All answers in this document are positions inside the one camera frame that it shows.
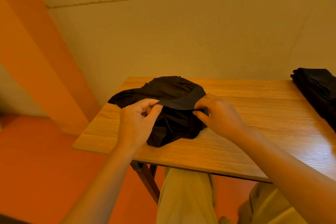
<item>table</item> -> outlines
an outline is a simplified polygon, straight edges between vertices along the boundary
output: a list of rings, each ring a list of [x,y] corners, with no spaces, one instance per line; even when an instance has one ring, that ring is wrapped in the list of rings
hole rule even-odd
[[[129,77],[118,92],[139,88],[152,79]],[[336,134],[292,81],[189,80],[203,86],[206,93],[233,104],[247,125],[260,131],[279,148],[336,180]],[[109,153],[117,141],[119,112],[119,107],[107,103],[73,148]],[[157,165],[270,182],[241,149],[209,128],[195,139],[181,138],[161,148],[145,144],[137,152],[131,166],[156,203],[160,195],[154,181]]]

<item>orange pillar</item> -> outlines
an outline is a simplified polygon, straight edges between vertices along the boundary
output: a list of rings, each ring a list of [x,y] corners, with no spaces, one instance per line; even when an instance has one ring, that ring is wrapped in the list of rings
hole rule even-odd
[[[65,133],[100,110],[43,0],[0,0],[0,62]]]

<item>forearm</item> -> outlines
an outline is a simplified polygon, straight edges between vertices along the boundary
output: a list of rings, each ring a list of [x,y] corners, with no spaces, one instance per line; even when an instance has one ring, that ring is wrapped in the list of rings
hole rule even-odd
[[[336,182],[290,154],[260,133],[245,131],[234,143],[258,165],[308,223],[335,223]]]
[[[102,170],[61,223],[108,223],[134,154],[115,147]]]

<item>table leg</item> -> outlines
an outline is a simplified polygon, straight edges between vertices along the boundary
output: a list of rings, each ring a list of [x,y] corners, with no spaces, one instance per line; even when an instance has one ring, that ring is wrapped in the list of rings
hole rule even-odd
[[[137,172],[155,203],[159,204],[160,190],[154,180],[157,166],[150,165],[148,168],[147,164],[133,160],[131,162],[131,167]]]

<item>pants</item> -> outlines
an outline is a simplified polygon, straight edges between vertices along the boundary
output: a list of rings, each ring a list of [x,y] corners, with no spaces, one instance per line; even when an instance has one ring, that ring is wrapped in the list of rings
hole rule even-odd
[[[233,224],[217,220],[211,175],[174,168],[165,170],[157,224]],[[238,211],[238,224],[306,224],[272,184],[258,183]]]

